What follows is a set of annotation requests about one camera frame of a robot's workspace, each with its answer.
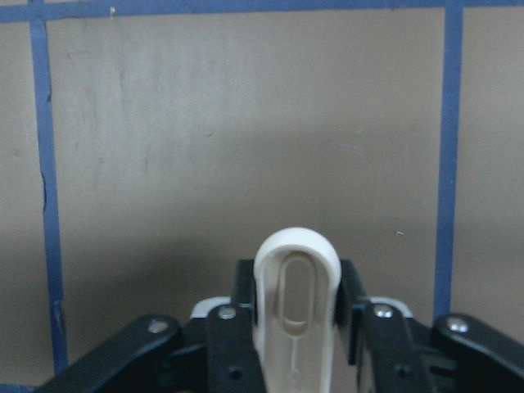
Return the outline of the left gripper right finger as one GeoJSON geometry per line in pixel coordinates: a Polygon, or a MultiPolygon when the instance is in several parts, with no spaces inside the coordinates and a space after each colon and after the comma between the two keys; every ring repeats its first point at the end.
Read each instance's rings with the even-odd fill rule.
{"type": "Polygon", "coordinates": [[[349,260],[341,261],[335,321],[358,392],[434,391],[408,319],[391,303],[372,300],[349,260]]]}

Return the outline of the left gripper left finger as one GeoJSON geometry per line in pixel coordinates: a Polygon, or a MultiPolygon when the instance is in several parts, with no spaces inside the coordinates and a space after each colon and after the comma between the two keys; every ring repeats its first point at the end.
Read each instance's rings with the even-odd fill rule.
{"type": "Polygon", "coordinates": [[[236,265],[230,301],[213,308],[206,319],[209,392],[265,392],[264,373],[255,348],[254,261],[236,265]]]}

